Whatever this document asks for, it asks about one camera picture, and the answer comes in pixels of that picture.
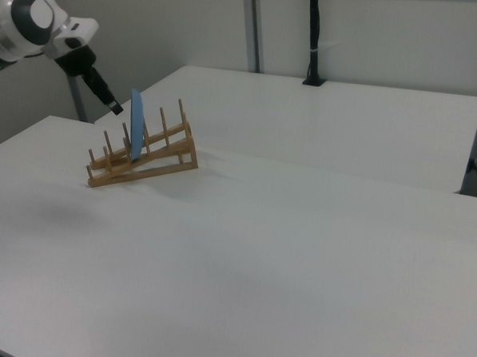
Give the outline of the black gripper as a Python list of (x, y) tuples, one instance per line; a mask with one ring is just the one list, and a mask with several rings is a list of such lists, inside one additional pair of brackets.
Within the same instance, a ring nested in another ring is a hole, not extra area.
[(103, 76), (93, 67), (96, 62), (96, 55), (89, 46), (83, 46), (79, 49), (72, 50), (54, 60), (68, 76), (82, 76), (85, 84), (93, 94), (97, 96), (100, 102), (109, 108), (114, 114), (119, 115), (124, 111), (113, 93), (109, 90)]

